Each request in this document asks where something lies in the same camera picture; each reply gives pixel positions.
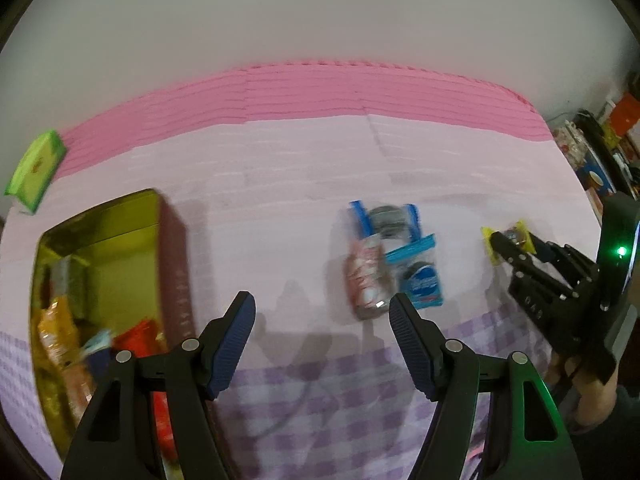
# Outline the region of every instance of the green tissue pack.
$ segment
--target green tissue pack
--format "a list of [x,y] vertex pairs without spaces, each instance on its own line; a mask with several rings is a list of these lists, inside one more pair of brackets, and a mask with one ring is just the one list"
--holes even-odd
[[22,156],[4,194],[13,196],[23,212],[34,214],[65,154],[55,130],[39,135]]

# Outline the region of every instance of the white wall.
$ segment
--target white wall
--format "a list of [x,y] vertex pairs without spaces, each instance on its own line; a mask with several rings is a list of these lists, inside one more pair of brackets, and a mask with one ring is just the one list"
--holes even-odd
[[637,49],[609,0],[35,0],[0,54],[0,186],[47,128],[249,62],[412,64],[503,84],[549,118],[598,107]]

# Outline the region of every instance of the pink striped border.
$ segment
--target pink striped border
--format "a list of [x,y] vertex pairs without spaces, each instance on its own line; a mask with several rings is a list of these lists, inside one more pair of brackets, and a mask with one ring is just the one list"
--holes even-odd
[[289,62],[157,90],[70,128],[63,132],[68,153],[57,177],[214,124],[366,114],[552,138],[526,99],[495,84],[410,66]]

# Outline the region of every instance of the pink snack package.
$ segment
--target pink snack package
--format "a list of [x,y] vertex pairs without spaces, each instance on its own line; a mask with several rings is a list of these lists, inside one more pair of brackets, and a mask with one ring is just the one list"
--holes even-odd
[[379,234],[357,240],[344,263],[347,294],[354,313],[360,319],[371,319],[389,310],[394,293],[388,272],[382,238]]

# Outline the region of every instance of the pink tablecloth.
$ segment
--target pink tablecloth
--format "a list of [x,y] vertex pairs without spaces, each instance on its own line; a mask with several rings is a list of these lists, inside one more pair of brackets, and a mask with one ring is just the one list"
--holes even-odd
[[[218,405],[246,478],[405,478],[433,406],[386,317],[350,312],[349,200],[416,203],[435,232],[444,306],[421,311],[476,351],[548,348],[504,292],[482,225],[525,218],[595,255],[599,227],[542,118],[489,83],[366,63],[258,66],[153,92],[65,132],[37,215],[12,210],[0,247],[0,400],[50,475],[28,351],[30,276],[46,229],[146,187],[189,228],[198,328],[238,290],[258,318]],[[478,425],[486,399],[478,408]]]

